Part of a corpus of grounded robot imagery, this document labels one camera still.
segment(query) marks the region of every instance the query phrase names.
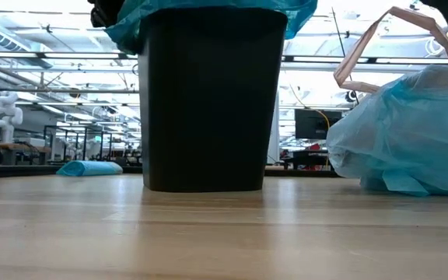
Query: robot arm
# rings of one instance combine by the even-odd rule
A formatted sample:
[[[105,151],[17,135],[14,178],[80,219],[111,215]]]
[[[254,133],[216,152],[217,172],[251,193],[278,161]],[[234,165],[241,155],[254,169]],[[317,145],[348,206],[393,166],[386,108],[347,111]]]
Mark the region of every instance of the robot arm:
[[[15,107],[15,102],[19,99],[16,93],[3,93],[0,96],[0,115],[5,116],[0,120],[0,128],[3,132],[3,137],[0,139],[4,143],[13,142],[14,124],[22,124],[23,112],[22,109]]]

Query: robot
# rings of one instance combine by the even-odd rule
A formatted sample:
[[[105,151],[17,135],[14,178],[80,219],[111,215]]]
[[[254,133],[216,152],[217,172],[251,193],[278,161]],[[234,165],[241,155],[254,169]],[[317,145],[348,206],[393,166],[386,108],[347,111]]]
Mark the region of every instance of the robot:
[[[67,146],[67,150],[72,154],[73,159],[82,160],[82,155],[84,153],[84,143],[78,143],[76,148],[75,142],[67,142],[66,139],[63,139],[62,141]],[[96,143],[94,139],[88,139],[86,141],[86,151],[89,151],[95,144]]]
[[[14,125],[22,124],[22,109],[15,106],[15,102],[19,99],[17,93],[2,93],[0,96],[0,115],[4,114],[0,120],[0,128],[2,136],[0,142],[13,143]]]

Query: cardboard strip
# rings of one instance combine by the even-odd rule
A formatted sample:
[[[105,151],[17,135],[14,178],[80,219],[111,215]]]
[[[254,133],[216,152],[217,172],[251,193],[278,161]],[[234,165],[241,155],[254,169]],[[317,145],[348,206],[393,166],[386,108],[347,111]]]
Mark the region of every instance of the cardboard strip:
[[[398,7],[392,7],[386,11],[376,22],[374,22],[369,29],[357,40],[354,47],[347,53],[347,56],[338,65],[334,71],[334,79],[341,89],[356,90],[364,93],[375,93],[380,88],[366,82],[347,81],[347,78],[352,73],[357,60],[361,57],[362,52],[366,48],[367,44],[376,32],[381,20],[388,14],[403,19],[409,23],[420,26],[428,30],[436,39],[436,41],[445,48],[445,52],[448,56],[448,39],[446,34],[442,31],[440,26],[436,24],[436,21],[429,17],[422,15],[418,12],[401,9]]]

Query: blue bag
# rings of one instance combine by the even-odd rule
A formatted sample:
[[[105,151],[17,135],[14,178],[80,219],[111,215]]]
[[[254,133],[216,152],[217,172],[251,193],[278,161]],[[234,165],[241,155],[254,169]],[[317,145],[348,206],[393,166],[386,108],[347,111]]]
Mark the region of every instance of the blue bag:
[[[448,195],[448,66],[432,65],[369,95],[329,130],[336,172],[361,185]]]
[[[80,177],[117,175],[123,172],[122,167],[116,163],[74,160],[62,166],[56,174]]]
[[[288,16],[286,39],[292,39],[310,19],[317,8],[317,0],[125,0],[117,24],[106,32],[118,47],[128,53],[135,52],[140,34],[146,26],[142,20],[160,9],[184,9],[228,6],[234,8],[263,8],[282,12]]]

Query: wooden tabletop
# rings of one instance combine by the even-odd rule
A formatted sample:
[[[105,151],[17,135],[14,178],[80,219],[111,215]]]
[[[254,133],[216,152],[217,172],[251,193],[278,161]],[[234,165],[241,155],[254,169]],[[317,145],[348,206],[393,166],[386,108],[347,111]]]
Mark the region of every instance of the wooden tabletop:
[[[51,152],[50,147],[35,147],[39,152]],[[9,150],[24,150],[24,151],[33,151],[33,148],[30,148],[28,145],[24,144],[15,144],[15,143],[0,143],[0,149],[9,149]]]
[[[0,179],[0,280],[448,279],[448,197],[346,179],[206,194],[142,181]]]

